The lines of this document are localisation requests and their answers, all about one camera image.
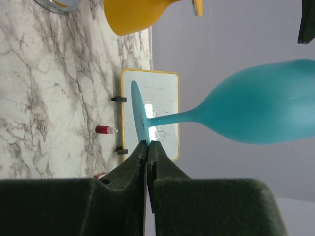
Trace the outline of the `yellow wine glass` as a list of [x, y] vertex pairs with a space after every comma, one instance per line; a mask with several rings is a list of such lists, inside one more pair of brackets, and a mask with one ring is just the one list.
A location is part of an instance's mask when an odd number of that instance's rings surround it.
[[118, 36], [151, 27], [171, 4], [178, 0], [105, 0], [104, 13]]

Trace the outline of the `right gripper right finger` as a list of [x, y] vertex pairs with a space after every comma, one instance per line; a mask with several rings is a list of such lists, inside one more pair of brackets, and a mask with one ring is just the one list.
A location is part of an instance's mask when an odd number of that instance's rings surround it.
[[148, 149], [148, 189], [158, 236], [285, 236], [275, 197], [257, 179], [192, 179], [158, 141]]

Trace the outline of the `blue wine glass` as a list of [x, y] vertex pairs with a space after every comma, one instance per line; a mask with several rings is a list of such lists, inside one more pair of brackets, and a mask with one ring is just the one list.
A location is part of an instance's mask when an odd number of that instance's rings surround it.
[[131, 98], [138, 140], [149, 128], [181, 122], [200, 123], [233, 141], [266, 145], [315, 134], [315, 62], [297, 59], [241, 70], [218, 84], [194, 109], [147, 118], [135, 81]]

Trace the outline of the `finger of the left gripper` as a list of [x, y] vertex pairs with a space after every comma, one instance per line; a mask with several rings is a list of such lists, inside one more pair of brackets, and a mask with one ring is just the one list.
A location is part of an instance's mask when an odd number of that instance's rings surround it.
[[309, 44], [315, 38], [315, 0], [302, 0], [302, 17], [298, 44]]

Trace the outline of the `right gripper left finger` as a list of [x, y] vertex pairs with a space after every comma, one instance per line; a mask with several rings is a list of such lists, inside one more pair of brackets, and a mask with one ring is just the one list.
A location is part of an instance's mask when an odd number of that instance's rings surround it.
[[3, 236], [141, 236], [147, 144], [100, 179], [5, 179]]

